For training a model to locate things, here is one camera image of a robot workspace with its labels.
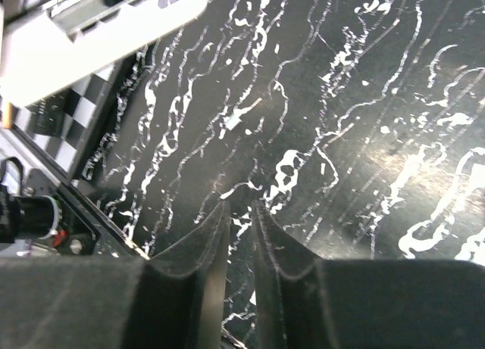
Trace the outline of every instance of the black table surface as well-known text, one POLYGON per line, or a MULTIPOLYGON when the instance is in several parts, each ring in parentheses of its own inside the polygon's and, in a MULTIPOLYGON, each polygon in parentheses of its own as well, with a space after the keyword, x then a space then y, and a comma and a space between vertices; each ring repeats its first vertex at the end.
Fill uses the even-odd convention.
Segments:
POLYGON ((230 201, 247 347, 255 199, 328 259, 485 265, 484 24, 485 0, 210 0, 139 53, 91 199, 148 255, 230 201))

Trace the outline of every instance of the white device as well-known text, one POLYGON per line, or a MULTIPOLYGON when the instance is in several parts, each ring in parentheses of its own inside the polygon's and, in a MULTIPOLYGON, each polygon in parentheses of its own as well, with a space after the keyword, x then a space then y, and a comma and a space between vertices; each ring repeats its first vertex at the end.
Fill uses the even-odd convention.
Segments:
POLYGON ((26 107, 198 17, 208 0, 51 0, 6 23, 0 93, 26 107))
POLYGON ((2 64, 2 43, 3 43, 3 21, 5 16, 5 10, 0 5, 0 64, 2 64))

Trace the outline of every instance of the black camera lens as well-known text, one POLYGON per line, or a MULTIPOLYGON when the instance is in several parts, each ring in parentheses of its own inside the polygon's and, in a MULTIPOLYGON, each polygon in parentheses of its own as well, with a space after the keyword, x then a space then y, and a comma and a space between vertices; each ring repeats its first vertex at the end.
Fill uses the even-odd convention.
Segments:
POLYGON ((54 198, 9 195, 0 189, 0 240, 47 238, 55 234, 60 219, 54 198))

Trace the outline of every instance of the screw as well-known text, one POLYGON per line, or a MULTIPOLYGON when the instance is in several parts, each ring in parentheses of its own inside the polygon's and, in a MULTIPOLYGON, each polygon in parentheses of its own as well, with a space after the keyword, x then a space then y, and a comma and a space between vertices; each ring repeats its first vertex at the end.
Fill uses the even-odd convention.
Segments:
POLYGON ((36 193, 36 190, 33 187, 27 186, 23 190, 23 193, 27 196, 33 196, 36 193))
POLYGON ((74 254, 81 254, 81 251, 83 250, 83 243, 81 243, 79 239, 73 239, 69 244, 69 248, 74 254))

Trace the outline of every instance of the black and white checkered pattern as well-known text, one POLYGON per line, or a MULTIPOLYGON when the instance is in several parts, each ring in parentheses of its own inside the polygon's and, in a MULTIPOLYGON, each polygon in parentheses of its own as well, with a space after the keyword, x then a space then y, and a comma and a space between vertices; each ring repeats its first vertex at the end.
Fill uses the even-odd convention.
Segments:
POLYGON ((69 173, 81 137, 92 122, 96 108, 101 108, 102 93, 111 90, 114 65, 94 73, 74 84, 65 99, 65 118, 61 137, 41 136, 33 133, 34 114, 28 108, 14 112, 14 124, 27 134, 65 173, 69 173))

